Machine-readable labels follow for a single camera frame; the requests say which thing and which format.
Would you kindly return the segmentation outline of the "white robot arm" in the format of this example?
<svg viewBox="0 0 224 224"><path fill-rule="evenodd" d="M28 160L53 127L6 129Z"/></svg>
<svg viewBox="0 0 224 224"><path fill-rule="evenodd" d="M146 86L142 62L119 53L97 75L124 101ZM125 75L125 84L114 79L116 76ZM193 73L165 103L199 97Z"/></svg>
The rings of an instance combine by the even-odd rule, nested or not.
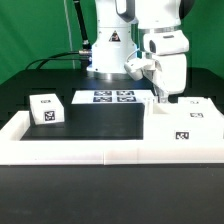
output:
<svg viewBox="0 0 224 224"><path fill-rule="evenodd" d="M160 103L186 86L189 41L181 20L195 0L95 0L97 39L90 77L147 78Z"/></svg>

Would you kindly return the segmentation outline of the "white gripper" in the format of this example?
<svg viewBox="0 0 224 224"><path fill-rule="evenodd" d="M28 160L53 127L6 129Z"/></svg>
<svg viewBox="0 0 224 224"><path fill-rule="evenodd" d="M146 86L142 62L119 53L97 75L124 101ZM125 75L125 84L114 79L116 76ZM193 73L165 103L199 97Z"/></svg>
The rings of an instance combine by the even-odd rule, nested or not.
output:
<svg viewBox="0 0 224 224"><path fill-rule="evenodd" d="M159 103L168 103L168 94L182 93L186 86L189 41L181 30L145 34L144 48L155 63L152 82L161 89Z"/></svg>

